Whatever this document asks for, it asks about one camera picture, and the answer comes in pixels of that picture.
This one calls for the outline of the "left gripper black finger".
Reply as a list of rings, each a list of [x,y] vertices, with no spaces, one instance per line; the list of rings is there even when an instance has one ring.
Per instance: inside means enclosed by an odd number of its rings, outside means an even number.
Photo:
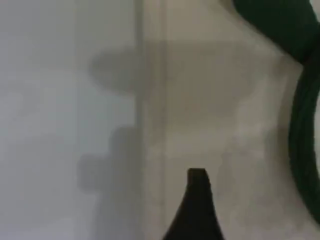
[[[204,168],[190,168],[182,201],[163,237],[165,240],[223,240],[213,201],[211,183]]]

